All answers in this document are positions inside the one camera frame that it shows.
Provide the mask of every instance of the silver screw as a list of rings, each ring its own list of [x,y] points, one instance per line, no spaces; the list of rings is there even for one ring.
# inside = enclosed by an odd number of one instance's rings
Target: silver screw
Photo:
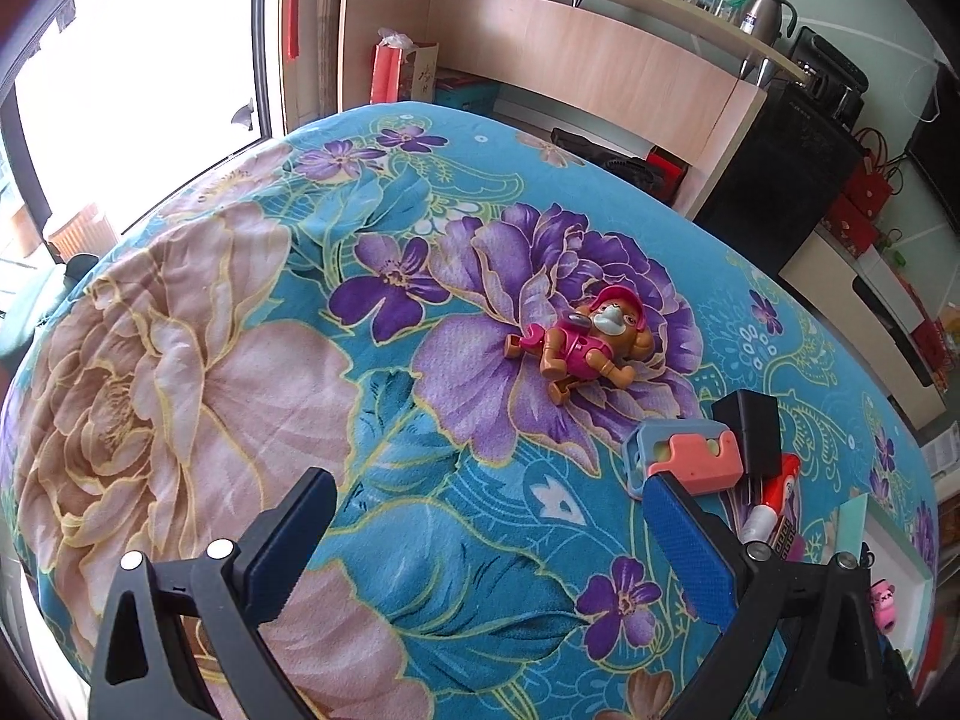
[[[837,554],[837,565],[841,568],[846,568],[848,571],[853,571],[860,563],[858,563],[856,557],[853,557],[849,552],[840,552]]]
[[[124,571],[133,571],[138,565],[143,562],[143,553],[138,552],[136,549],[131,549],[130,552],[127,552],[126,555],[123,555],[120,559],[120,567]]]
[[[773,557],[774,551],[762,541],[751,541],[747,544],[747,555],[751,560],[765,562]]]
[[[211,541],[206,548],[208,557],[213,557],[213,560],[222,560],[224,557],[232,555],[232,552],[233,542],[229,538],[218,538],[217,541]]]

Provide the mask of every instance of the blue bedsheet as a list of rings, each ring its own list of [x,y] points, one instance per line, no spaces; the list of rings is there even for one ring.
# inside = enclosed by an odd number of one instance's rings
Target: blue bedsheet
[[[642,297],[656,353],[629,389],[557,408],[504,338],[603,283]],[[90,274],[8,396],[3,505],[83,671],[126,549],[193,557],[319,464],[340,510],[263,629],[319,717],[645,719],[716,632],[627,497],[618,446],[645,416],[709,415],[740,388],[779,399],[803,462],[792,557],[829,555],[836,507],[870,493],[935,569],[918,448],[770,279],[555,146],[371,106],[205,177]],[[742,524],[738,491],[701,502]]]

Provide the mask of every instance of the pink toy bear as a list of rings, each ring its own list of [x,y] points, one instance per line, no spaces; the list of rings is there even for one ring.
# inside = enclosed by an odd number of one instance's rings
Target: pink toy bear
[[[894,630],[896,624],[895,592],[896,587],[885,579],[875,581],[870,588],[870,605],[874,608],[874,622],[884,634]]]

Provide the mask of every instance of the red tassel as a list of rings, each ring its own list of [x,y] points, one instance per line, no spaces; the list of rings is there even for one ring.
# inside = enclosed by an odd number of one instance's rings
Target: red tassel
[[[299,56],[299,0],[287,0],[287,58]]]

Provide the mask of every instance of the black box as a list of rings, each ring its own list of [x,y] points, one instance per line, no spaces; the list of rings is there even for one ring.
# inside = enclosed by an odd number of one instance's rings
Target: black box
[[[738,389],[712,406],[713,418],[723,422],[736,436],[743,470],[755,479],[781,475],[781,441],[776,398]]]

